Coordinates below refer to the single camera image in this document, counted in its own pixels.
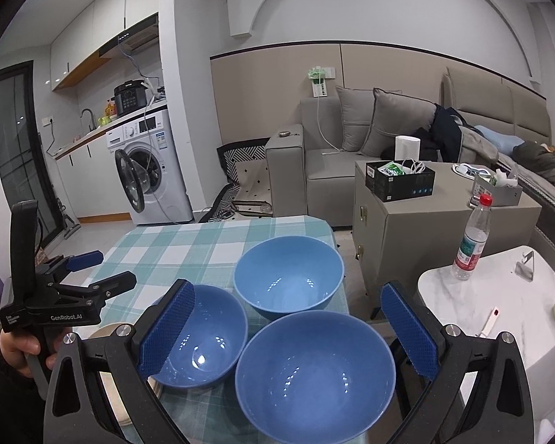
gray pillow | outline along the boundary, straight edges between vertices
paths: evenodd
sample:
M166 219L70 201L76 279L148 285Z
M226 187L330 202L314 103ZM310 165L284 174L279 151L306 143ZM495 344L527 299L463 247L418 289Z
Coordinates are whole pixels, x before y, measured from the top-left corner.
M397 135L411 135L418 128L430 129L435 105L405 95L374 88L373 115L370 129L360 154L380 157L385 148L395 145Z
M374 112L374 96L372 90L336 88L342 105L342 149L347 152L357 152L361 149L368 130L370 130Z

dish soap bottle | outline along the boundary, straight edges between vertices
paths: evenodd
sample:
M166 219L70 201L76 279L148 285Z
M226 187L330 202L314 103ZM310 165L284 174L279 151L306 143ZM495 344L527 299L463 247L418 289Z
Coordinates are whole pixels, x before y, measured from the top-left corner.
M465 234L451 269L452 275L459 280L467 280L471 277L483 253L487 237L490 234L492 201L489 194L481 194L479 205L473 210L466 223Z
M115 106L111 103L111 100L107 100L107 106L105 107L105 117L110 117L115 114Z

washing machine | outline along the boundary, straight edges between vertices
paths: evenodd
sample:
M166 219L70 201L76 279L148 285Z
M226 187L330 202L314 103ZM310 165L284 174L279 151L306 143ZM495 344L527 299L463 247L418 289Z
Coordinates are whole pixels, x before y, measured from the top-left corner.
M109 130L107 146L136 225L193 220L166 106Z

kitchen faucet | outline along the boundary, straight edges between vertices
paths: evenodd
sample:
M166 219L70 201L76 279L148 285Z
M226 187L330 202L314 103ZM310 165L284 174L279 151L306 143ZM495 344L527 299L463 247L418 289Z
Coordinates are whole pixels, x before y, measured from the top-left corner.
M84 112L89 111L90 112L90 119L92 120L92 126L89 125L89 132L92 132L93 130L96 130L96 123L95 123L95 114L92 112L92 110L90 108L85 108L81 114L80 114L80 118L82 118L82 115L84 115Z

table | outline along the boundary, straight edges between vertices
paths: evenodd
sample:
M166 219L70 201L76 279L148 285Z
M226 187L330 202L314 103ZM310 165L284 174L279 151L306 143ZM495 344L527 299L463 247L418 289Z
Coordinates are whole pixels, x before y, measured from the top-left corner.
M249 317L250 338L269 322L233 291L232 271L244 252L278 235L309 235L336 246L331 227L310 216L138 227L107 252L103 264L84 285L126 270L136 275L138 283L132 292L108 301L101 312L102 325L134 323L178 278L194 284L217 285L232 292L244 305ZM349 313L343 285L327 310ZM94 330L95 326L84 327L78 333L85 338ZM164 388L160 401L192 444L275 443L253 427L240 410L234 376L211 390ZM123 430L128 440L141 442L132 425ZM362 435L350 443L364 444L365 441Z
M398 280L414 295L422 273L449 265L471 216L473 181L456 175L451 163L426 164L435 171L432 195L382 202L366 187L366 162L356 162L353 240L374 308L387 282ZM526 194L518 206L493 207L484 255L528 244L540 209Z
M516 261L531 250L520 246L483 257L466 281L452 276L450 266L428 270L419 279L419 296L442 325L457 324L470 336L481 332L491 310L498 307L499 317L489 338L505 330L511 332L527 369L555 345L555 319L551 314L555 272L535 251L533 281L526 282L514 273ZM460 386L464 403L476 375L468 373Z

